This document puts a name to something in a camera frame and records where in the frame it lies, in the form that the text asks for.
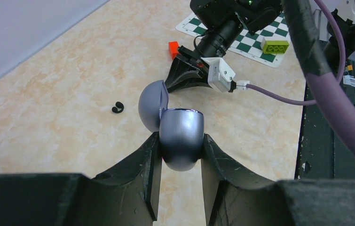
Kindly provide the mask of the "lime green white brick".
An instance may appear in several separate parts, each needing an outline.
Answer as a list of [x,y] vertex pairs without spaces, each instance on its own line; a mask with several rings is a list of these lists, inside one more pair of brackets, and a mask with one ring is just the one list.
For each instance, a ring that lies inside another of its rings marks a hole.
[[264,37],[260,47],[264,54],[284,54],[289,45],[289,41],[285,39]]

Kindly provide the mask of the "black earbud far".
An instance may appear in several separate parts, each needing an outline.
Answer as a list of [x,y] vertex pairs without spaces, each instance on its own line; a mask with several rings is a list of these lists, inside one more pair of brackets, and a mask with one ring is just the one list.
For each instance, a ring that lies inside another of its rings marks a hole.
[[122,113],[123,110],[124,110],[124,105],[123,105],[122,102],[119,102],[119,101],[117,101],[117,102],[115,103],[115,106],[113,106],[112,109],[111,109],[111,111],[112,111],[113,113]]

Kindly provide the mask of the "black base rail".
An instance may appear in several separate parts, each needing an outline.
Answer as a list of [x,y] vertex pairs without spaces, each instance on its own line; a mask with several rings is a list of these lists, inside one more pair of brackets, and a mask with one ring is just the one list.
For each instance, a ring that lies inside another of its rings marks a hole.
[[355,179],[355,157],[317,105],[303,107],[295,179]]

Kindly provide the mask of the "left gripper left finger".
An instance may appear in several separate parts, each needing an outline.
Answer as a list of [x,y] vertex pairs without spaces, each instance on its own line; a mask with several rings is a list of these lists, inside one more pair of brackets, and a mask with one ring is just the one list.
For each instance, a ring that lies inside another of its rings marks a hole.
[[161,169],[155,132],[94,178],[0,174],[0,226],[150,226],[158,216]]

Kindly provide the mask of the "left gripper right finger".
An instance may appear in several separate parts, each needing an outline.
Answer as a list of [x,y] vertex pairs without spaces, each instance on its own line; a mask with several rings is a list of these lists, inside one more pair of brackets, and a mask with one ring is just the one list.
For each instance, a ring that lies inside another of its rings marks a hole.
[[201,173],[208,226],[355,226],[355,180],[272,181],[204,135]]

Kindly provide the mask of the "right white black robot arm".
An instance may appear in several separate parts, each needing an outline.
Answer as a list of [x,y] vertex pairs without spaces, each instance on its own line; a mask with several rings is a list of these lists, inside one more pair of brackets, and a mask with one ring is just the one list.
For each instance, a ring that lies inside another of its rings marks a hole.
[[[190,50],[179,46],[166,88],[169,92],[207,87],[204,57],[223,57],[235,41],[246,53],[261,48],[260,37],[287,37],[289,29],[279,0],[193,0],[194,32],[201,41]],[[332,12],[345,43],[346,55],[355,52],[355,0],[338,4]]]

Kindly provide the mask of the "green white chessboard mat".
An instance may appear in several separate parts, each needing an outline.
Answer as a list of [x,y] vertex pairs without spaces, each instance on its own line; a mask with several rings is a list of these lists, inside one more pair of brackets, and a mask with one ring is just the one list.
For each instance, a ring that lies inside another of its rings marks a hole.
[[[201,35],[206,31],[206,27],[194,13],[191,13],[175,28],[192,37]],[[281,64],[285,54],[263,53],[261,43],[265,37],[271,37],[276,40],[287,40],[288,42],[291,41],[284,13],[281,13],[270,25],[257,31],[253,36],[251,36],[246,29],[243,29],[229,48],[229,51],[264,65],[277,68]]]

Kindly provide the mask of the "red block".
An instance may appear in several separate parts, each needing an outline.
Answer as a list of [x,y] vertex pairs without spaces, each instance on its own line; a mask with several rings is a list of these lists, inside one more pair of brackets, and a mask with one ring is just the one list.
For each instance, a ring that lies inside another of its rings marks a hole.
[[168,43],[168,50],[172,60],[174,60],[176,56],[179,54],[178,48],[179,48],[179,43],[177,41],[171,41]]

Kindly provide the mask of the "purple grey earbud charging case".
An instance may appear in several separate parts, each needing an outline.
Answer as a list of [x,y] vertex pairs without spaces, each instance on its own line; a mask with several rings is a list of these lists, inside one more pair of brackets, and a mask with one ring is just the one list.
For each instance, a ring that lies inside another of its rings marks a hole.
[[198,110],[168,108],[168,103],[169,93],[164,81],[154,81],[142,91],[138,113],[150,132],[159,133],[166,165],[174,171],[188,171],[200,158],[205,118]]

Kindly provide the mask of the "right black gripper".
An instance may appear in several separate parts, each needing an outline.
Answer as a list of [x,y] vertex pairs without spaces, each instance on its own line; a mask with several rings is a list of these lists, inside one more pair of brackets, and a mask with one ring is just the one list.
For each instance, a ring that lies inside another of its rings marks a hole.
[[178,54],[172,61],[165,85],[169,93],[178,90],[207,87],[209,65],[200,59],[200,53],[205,57],[215,56],[215,48],[199,45],[197,50],[190,50],[183,45],[177,48]]

